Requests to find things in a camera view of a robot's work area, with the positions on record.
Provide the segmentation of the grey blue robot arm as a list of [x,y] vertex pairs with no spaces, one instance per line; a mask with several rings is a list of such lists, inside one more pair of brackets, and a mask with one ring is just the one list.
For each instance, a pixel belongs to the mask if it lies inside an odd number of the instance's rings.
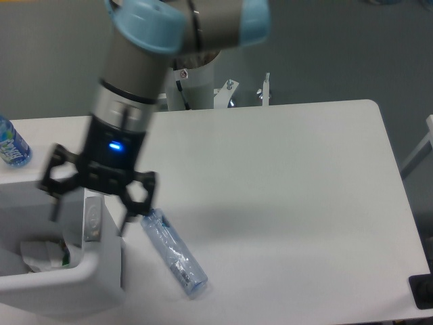
[[86,188],[115,195],[128,223],[147,215],[157,184],[135,170],[168,69],[175,59],[263,42],[271,29],[267,1],[107,1],[113,35],[82,150],[53,147],[39,188],[54,199]]

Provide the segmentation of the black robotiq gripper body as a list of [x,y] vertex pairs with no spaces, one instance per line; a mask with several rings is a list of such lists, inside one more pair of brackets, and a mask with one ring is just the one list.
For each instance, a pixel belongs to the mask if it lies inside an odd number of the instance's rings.
[[121,196],[133,180],[145,134],[114,127],[92,115],[76,161],[80,186]]

